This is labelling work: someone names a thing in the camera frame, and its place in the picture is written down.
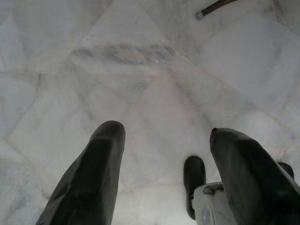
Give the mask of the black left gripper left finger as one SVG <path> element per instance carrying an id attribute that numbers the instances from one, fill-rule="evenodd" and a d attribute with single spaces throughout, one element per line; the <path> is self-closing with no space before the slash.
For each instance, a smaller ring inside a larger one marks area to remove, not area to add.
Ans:
<path id="1" fill-rule="evenodd" d="M 38 225 L 110 225 L 125 146 L 124 126 L 101 124 L 65 171 L 41 213 Z"/>

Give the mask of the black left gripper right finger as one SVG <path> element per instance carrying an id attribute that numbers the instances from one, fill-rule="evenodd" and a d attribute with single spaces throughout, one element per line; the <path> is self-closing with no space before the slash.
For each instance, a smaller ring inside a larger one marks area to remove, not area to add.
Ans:
<path id="1" fill-rule="evenodd" d="M 298 225 L 300 187 L 246 134 L 214 128 L 210 151 L 238 225 Z"/>

